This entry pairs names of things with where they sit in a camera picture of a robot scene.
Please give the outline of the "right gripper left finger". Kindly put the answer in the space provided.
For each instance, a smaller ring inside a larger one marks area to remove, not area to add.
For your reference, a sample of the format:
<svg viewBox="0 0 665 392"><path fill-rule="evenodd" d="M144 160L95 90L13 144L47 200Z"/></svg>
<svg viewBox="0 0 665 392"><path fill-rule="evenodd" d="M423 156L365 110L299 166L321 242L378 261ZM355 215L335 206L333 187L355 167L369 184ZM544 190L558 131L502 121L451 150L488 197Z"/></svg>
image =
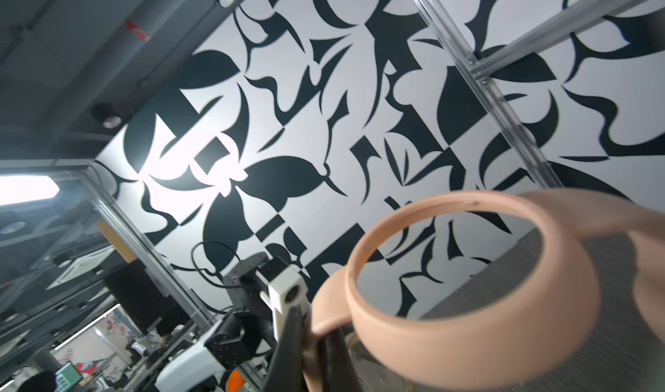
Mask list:
<svg viewBox="0 0 665 392"><path fill-rule="evenodd" d="M299 307L287 312L282 336L274 349L262 392L305 392L303 350L306 343L305 319Z"/></svg>

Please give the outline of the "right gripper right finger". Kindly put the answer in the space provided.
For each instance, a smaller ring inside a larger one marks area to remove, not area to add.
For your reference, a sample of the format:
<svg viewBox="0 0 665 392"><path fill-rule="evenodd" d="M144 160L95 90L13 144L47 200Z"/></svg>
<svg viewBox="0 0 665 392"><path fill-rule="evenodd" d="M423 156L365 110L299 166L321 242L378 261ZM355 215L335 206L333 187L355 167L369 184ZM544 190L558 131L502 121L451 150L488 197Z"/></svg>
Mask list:
<svg viewBox="0 0 665 392"><path fill-rule="evenodd" d="M335 329L320 341L319 357L324 392L362 391L342 329Z"/></svg>

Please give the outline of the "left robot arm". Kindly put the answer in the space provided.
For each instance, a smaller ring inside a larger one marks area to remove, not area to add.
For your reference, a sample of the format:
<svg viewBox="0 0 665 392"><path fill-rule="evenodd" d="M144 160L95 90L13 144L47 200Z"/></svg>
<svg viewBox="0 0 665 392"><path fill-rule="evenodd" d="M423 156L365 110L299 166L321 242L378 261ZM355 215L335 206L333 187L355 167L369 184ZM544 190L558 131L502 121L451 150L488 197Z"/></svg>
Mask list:
<svg viewBox="0 0 665 392"><path fill-rule="evenodd" d="M230 311L166 364L155 382L158 391L190 391L212 376L252 360L261 342L275 344L272 312L261 298L268 286L258 274L268 262L266 253L256 253L240 260L223 277L230 292Z"/></svg>

